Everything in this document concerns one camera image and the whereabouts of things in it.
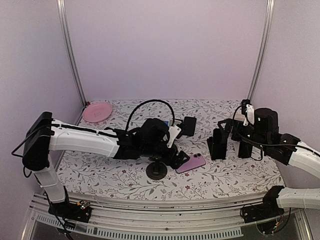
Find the pink phone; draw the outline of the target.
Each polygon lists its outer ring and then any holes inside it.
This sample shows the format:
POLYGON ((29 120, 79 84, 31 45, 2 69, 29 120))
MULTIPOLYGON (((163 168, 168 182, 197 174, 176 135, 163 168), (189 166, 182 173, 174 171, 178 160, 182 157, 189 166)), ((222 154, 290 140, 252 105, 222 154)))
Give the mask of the pink phone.
POLYGON ((205 164, 206 164, 206 160, 203 157, 203 155, 200 153, 196 153, 196 154, 190 155, 190 159, 175 171, 176 173, 181 174, 181 173, 194 170, 199 167, 203 167, 205 164))

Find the black phone front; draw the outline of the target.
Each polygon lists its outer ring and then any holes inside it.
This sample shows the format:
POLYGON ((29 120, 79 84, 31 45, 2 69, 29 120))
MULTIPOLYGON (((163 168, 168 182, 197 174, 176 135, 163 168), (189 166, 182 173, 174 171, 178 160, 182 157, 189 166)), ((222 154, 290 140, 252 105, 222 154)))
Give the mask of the black phone front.
POLYGON ((227 155, 227 142, 229 133, 215 128, 212 135, 211 159, 225 160, 227 155))

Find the black round base stand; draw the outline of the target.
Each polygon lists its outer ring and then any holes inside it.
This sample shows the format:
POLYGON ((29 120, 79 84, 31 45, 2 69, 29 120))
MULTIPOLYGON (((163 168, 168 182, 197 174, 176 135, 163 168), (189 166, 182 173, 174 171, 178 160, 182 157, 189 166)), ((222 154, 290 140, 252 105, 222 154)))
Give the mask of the black round base stand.
POLYGON ((163 162, 154 161, 146 167, 146 175, 152 180, 161 180, 167 173, 167 166, 163 162))

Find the black phone blue case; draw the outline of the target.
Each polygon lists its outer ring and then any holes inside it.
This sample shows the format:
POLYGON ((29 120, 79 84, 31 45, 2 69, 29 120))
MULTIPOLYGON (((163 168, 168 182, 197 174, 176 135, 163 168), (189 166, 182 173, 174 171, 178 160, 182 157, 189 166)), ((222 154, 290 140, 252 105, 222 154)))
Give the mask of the black phone blue case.
POLYGON ((247 142, 240 141, 238 145, 238 157, 248 159, 252 157, 253 146, 247 142))

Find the black phone teal edge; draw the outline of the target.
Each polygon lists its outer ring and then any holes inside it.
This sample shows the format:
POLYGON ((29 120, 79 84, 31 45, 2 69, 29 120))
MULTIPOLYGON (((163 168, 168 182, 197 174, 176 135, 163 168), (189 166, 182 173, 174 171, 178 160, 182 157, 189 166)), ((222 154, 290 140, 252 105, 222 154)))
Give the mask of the black phone teal edge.
POLYGON ((185 116, 183 119, 183 124, 185 125, 183 135, 188 137, 194 136, 196 130, 196 123, 196 117, 185 116))

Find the white grey phone stand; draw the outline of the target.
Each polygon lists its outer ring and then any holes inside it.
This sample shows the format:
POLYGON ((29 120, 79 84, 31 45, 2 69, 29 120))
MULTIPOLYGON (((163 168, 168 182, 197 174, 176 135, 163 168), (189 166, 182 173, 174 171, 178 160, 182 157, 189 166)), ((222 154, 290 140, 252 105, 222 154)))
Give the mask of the white grey phone stand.
POLYGON ((179 125, 179 124, 181 124, 183 122, 183 120, 182 119, 174 119, 174 120, 172 120, 172 119, 170 119, 169 120, 169 122, 168 122, 168 126, 171 126, 171 125, 179 125))

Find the black folding phone stand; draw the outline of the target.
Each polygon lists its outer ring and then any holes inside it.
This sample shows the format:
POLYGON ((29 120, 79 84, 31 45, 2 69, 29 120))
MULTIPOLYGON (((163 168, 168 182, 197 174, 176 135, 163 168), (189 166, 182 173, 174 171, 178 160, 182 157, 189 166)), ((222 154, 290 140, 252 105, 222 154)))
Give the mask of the black folding phone stand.
POLYGON ((213 160, 213 155, 212 155, 212 149, 213 149, 213 137, 210 136, 207 140, 207 147, 208 147, 208 151, 209 151, 209 155, 210 155, 210 159, 213 160))

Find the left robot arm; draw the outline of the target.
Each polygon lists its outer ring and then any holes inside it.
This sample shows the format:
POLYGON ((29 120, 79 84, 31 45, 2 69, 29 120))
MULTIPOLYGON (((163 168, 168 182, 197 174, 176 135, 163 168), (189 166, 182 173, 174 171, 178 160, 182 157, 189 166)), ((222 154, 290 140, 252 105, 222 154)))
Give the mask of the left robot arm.
POLYGON ((177 125, 148 118, 133 129, 92 129, 42 113, 19 145, 23 167, 36 178, 55 209, 74 213, 68 193, 127 200, 166 200, 176 170, 190 157, 175 145, 177 125))

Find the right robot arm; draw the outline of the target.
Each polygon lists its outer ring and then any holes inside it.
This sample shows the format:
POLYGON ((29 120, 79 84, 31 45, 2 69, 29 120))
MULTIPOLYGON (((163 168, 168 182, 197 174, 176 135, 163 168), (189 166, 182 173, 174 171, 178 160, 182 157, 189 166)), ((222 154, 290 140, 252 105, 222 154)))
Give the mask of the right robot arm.
POLYGON ((258 108, 250 104, 239 106, 237 113, 217 123, 213 131, 212 160, 222 160, 227 155, 227 142, 235 144, 235 152, 241 159, 253 157, 253 149, 259 149, 259 161, 269 157, 280 166, 284 185, 274 185, 262 198, 256 210, 262 218, 284 208, 320 208, 320 152, 299 137, 279 132, 278 113, 270 108, 258 108))

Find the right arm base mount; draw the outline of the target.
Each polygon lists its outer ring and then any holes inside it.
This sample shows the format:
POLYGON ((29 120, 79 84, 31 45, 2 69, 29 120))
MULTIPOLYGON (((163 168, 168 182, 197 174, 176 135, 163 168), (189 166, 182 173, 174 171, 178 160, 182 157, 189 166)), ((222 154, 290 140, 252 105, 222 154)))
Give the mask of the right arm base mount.
POLYGON ((240 217, 247 223, 264 221, 273 218, 272 221, 258 223, 256 228, 264 236, 274 235, 280 232, 290 219, 291 209, 289 210, 289 217, 283 222, 285 210, 277 206, 271 206, 267 203, 259 204, 245 204, 239 211, 240 217))

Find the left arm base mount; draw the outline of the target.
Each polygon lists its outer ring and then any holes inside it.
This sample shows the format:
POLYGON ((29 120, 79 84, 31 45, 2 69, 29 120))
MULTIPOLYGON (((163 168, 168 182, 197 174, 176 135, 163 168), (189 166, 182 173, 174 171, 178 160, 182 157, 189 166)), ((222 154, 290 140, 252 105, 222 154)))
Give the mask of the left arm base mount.
POLYGON ((48 213, 67 220, 88 223, 92 208, 89 201, 80 200, 77 203, 71 203, 68 199, 60 203, 50 203, 48 213))

